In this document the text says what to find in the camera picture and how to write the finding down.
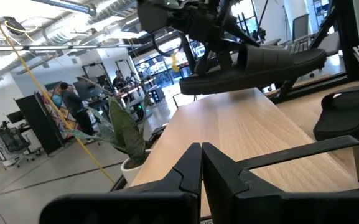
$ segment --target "black partition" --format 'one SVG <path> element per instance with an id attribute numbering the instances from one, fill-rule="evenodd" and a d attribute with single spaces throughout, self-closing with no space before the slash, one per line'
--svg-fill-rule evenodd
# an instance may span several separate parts
<path id="1" fill-rule="evenodd" d="M 38 93 L 15 101 L 48 155 L 64 146 L 63 138 Z"/>

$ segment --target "chair backrest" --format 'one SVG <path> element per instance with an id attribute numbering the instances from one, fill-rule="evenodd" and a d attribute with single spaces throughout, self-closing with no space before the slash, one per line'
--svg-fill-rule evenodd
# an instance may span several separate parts
<path id="1" fill-rule="evenodd" d="M 309 14 L 295 18 L 292 21 L 292 40 L 308 35 Z"/>
<path id="2" fill-rule="evenodd" d="M 29 143 L 23 138 L 17 128 L 10 128 L 0 133 L 0 138 L 4 142 L 8 152 L 15 153 L 25 151 Z"/>

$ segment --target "person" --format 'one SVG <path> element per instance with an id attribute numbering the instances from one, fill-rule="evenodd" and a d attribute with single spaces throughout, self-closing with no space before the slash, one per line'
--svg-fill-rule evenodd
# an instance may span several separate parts
<path id="1" fill-rule="evenodd" d="M 92 122 L 86 110 L 83 110 L 84 105 L 82 104 L 81 98 L 74 93 L 73 87 L 65 82 L 60 84 L 60 88 L 62 89 L 61 95 L 63 102 L 69 113 L 77 121 L 85 134 L 93 135 Z"/>
<path id="2" fill-rule="evenodd" d="M 123 91 L 123 88 L 126 86 L 126 81 L 123 77 L 123 74 L 120 70 L 116 71 L 116 78 L 113 80 L 113 88 L 116 88 L 118 91 Z"/>

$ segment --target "desk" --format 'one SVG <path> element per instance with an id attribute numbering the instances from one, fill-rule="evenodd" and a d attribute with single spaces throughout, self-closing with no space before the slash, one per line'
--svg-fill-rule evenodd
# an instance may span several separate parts
<path id="1" fill-rule="evenodd" d="M 210 142 L 235 161 L 312 143 L 258 89 L 209 96 L 178 108 L 132 185 L 162 179 L 193 142 Z M 253 169 L 286 192 L 338 192 L 359 183 L 328 154 Z M 210 214 L 205 191 L 201 216 Z"/>

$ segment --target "black metal bracket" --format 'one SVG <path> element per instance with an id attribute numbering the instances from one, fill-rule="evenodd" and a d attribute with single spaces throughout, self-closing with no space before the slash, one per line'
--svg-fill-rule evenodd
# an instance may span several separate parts
<path id="1" fill-rule="evenodd" d="M 245 159 L 243 161 L 238 161 L 238 164 L 244 169 L 250 170 L 325 152 L 346 149 L 349 147 L 353 148 L 353 158 L 355 160 L 357 178 L 359 181 L 359 141 L 351 136 L 342 136 L 315 142 L 305 146 L 294 147 L 292 149 L 266 154 L 263 156 L 257 156 L 250 159 Z"/>

